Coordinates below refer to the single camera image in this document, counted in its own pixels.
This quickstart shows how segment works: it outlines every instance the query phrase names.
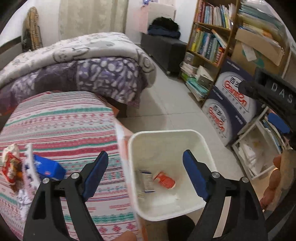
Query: white paper tag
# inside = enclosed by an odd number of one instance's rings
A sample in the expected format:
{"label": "white paper tag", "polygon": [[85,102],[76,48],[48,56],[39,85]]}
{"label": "white paper tag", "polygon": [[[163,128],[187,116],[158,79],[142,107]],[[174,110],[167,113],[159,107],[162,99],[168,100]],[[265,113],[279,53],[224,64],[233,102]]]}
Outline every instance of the white paper tag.
{"label": "white paper tag", "polygon": [[246,55],[246,58],[249,62],[257,59],[255,51],[252,47],[242,43],[242,48],[243,48],[244,54]]}

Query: striped tablecloth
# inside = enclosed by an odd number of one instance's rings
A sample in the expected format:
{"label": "striped tablecloth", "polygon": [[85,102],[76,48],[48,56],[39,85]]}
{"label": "striped tablecloth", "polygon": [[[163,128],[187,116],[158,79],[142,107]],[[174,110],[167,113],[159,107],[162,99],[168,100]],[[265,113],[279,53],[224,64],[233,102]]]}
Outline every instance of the striped tablecloth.
{"label": "striped tablecloth", "polygon": [[[0,151],[17,143],[24,158],[25,144],[33,143],[35,154],[58,161],[67,176],[81,171],[102,150],[106,151],[109,165],[87,208],[104,240],[127,230],[142,240],[140,224],[130,205],[114,121],[112,110],[94,94],[45,92],[16,108],[0,134]],[[0,176],[0,213],[22,240],[25,222],[16,200],[16,194]],[[61,203],[69,234],[77,239],[67,202],[62,199]]]}

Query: human hand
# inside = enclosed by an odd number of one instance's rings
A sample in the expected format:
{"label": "human hand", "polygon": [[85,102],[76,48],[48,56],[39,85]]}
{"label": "human hand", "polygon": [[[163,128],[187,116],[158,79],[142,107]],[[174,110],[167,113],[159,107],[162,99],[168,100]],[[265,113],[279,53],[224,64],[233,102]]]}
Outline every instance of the human hand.
{"label": "human hand", "polygon": [[125,231],[123,234],[112,241],[137,241],[137,237],[133,232]]}
{"label": "human hand", "polygon": [[276,193],[276,188],[281,181],[281,154],[274,158],[273,163],[277,169],[275,169],[270,175],[268,188],[264,191],[263,198],[260,200],[261,208],[264,210],[272,203]]}

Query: black ottoman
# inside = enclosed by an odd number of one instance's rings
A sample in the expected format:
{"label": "black ottoman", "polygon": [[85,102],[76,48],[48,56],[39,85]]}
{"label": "black ottoman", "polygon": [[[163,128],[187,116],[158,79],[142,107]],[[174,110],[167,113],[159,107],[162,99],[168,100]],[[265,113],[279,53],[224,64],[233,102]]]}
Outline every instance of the black ottoman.
{"label": "black ottoman", "polygon": [[187,44],[173,38],[142,34],[141,47],[163,67],[166,74],[178,73]]}

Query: curtain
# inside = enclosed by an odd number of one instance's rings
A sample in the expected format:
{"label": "curtain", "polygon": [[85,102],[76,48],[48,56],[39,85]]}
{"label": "curtain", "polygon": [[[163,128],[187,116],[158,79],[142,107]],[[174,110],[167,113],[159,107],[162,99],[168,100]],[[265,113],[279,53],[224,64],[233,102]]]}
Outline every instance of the curtain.
{"label": "curtain", "polygon": [[60,39],[99,32],[125,32],[128,0],[61,0]]}

